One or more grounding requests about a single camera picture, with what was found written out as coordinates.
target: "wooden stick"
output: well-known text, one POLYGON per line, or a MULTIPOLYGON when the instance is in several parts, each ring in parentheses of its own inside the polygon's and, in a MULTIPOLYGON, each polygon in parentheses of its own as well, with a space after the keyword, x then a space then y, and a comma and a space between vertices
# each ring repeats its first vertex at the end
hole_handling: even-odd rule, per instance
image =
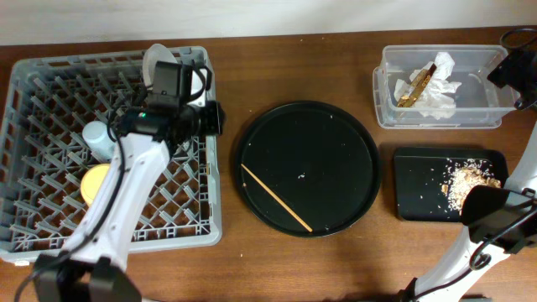
POLYGON ((261 181, 256 175, 254 175, 252 171, 246 168, 244 164, 241 164, 241 166, 255 179, 255 181, 257 181, 263 187, 263 189, 265 189, 285 210, 287 210, 287 212, 291 214, 291 216, 294 217, 296 221, 300 222, 300 224, 304 226, 305 229, 308 230, 308 232, 313 232, 311 227, 308 226, 302 219, 300 219, 300 217, 296 215, 293 210, 291 210, 271 189, 269 189, 268 186, 263 183, 263 181, 261 181))

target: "dish rack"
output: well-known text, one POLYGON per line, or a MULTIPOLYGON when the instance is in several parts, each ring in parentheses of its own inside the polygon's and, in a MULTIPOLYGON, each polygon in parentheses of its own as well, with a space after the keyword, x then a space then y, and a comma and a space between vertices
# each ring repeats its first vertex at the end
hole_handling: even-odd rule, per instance
MULTIPOLYGON (((178 61, 203 61, 212 70, 201 47, 169 50, 178 61)), ((130 105, 143 84, 143 54, 72 55, 14 65, 0 132, 4 261, 24 265, 43 251, 56 254, 76 229, 87 210, 82 176, 103 162, 82 139, 82 128, 107 122, 114 107, 130 105)), ((213 77, 206 98, 215 96, 213 77)), ((130 252, 209 246, 221 237, 216 138, 194 137, 178 147, 151 190, 130 252)))

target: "tissue paper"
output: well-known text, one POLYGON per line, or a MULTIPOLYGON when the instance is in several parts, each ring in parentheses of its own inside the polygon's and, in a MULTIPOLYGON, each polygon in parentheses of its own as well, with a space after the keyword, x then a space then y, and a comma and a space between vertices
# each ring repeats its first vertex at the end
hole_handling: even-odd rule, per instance
MULTIPOLYGON (((427 63, 422 69, 429 69, 433 62, 427 63)), ((418 100, 412 107, 414 108, 434 108, 445 109, 442 111, 420 111, 424 117, 432 116, 439 120, 441 118, 449 118, 455 114, 455 100, 452 97, 445 96, 443 93, 455 93, 456 89, 461 85, 461 82, 448 82, 446 79, 451 75, 455 61, 450 54, 439 52, 435 58, 436 71, 430 78, 429 84, 423 90, 418 100)), ((409 77, 411 81, 420 73, 421 70, 415 70, 409 77)), ((403 80, 397 80, 395 83, 394 96, 398 100, 410 85, 403 80)))

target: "wooden surface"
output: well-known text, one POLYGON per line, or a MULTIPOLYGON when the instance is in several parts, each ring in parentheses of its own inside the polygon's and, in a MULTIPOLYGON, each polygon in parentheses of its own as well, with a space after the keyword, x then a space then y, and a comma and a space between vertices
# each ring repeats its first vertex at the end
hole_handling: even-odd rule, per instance
MULTIPOLYGON (((144 296, 183 300, 340 300, 393 294, 432 268, 461 225, 400 221, 395 216, 391 158, 398 146, 492 148, 510 172, 537 114, 512 112, 495 130, 384 130, 373 110, 372 72, 389 44, 496 44, 507 29, 458 29, 273 38, 159 41, 207 48, 217 99, 228 119, 218 139, 223 237, 214 247, 129 256, 128 276, 144 296), (265 226, 232 183, 232 147, 256 116, 282 102, 316 100, 350 112, 372 134, 384 160, 383 184, 371 210, 352 228, 318 239, 291 237, 265 226)), ((0 97, 11 66, 32 57, 147 49, 156 41, 0 48, 0 97)), ((30 268, 0 264, 0 300, 9 300, 30 268)), ((537 296, 537 251, 500 263, 471 290, 495 301, 537 296)), ((24 300, 35 299, 33 289, 24 300)))

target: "black tray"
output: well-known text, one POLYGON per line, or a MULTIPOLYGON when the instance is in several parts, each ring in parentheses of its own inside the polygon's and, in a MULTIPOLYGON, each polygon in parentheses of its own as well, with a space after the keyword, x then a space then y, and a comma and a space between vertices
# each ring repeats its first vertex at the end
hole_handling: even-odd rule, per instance
POLYGON ((508 178, 507 163, 498 151, 460 148, 398 148, 394 155, 397 211, 409 221, 459 222, 458 211, 448 207, 441 184, 448 179, 447 165, 454 167, 468 159, 482 160, 502 185, 508 178))
POLYGON ((252 212, 269 226, 299 237, 326 236, 352 225, 374 202, 381 180, 377 147, 366 128, 342 109, 321 102, 293 102, 264 113, 244 133, 233 168, 236 186, 252 212))

